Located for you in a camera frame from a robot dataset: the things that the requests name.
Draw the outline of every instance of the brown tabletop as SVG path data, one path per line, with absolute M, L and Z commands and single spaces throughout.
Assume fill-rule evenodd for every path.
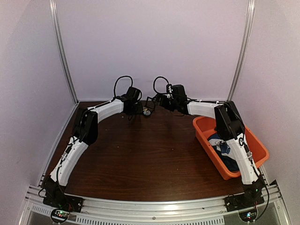
M 81 102 L 81 107 L 97 102 Z M 241 179 L 223 180 L 195 138 L 195 116 L 157 107 L 131 121 L 116 114 L 99 123 L 97 141 L 80 157 L 66 193 L 124 201 L 192 200 L 242 192 Z M 72 117 L 48 168 L 67 145 Z

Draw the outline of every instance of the metal extrusion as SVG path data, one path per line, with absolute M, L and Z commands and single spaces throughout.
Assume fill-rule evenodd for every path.
M 60 24 L 59 24 L 59 20 L 58 20 L 58 14 L 57 14 L 57 8 L 56 8 L 56 0 L 50 0 L 50 11 L 51 11 L 51 16 L 52 16 L 52 21 L 53 21 L 53 26 L 54 26 L 54 33 L 56 36 L 56 42 L 57 42 L 57 47 L 59 50 L 59 54 L 60 54 L 60 61 L 64 70 L 64 74 L 67 80 L 67 85 L 69 88 L 69 91 L 71 93 L 71 97 L 73 100 L 74 104 L 78 103 L 78 99 L 76 96 L 76 92 L 73 86 L 73 82 L 71 79 L 71 75 L 70 75 L 70 71 L 68 68 L 68 63 L 67 63 L 67 59 L 66 59 L 66 54 L 65 54 L 65 50 L 64 50 L 64 46 L 62 43 L 62 37 L 61 37 L 61 32 L 60 32 Z
M 238 59 L 238 63 L 235 69 L 233 81 L 231 84 L 231 88 L 229 91 L 229 95 L 227 100 L 230 101 L 233 98 L 233 95 L 235 93 L 239 77 L 242 71 L 242 67 L 244 64 L 245 56 L 246 56 L 246 49 L 249 43 L 252 25 L 253 25 L 253 18 L 254 18 L 254 12 L 255 12 L 255 0 L 249 0 L 248 2 L 248 9 L 247 9 L 247 16 L 246 16 L 246 23 L 245 23 L 245 29 L 244 29 L 244 36 L 242 40 L 242 45 L 240 48 L 240 55 Z
M 282 196 L 278 186 L 268 186 L 268 190 L 270 203 L 280 203 Z M 52 207 L 43 205 L 43 199 L 38 196 L 39 191 L 39 187 L 29 187 L 19 225 L 27 225 L 31 212 L 50 215 Z M 40 194 L 43 196 L 45 191 L 42 190 Z M 265 189 L 262 195 L 267 200 Z M 224 216 L 237 213 L 227 212 L 225 197 L 173 202 L 127 202 L 83 197 L 81 213 L 72 212 L 68 221 L 81 225 L 197 225 L 198 222 L 203 222 L 204 225 L 222 225 Z

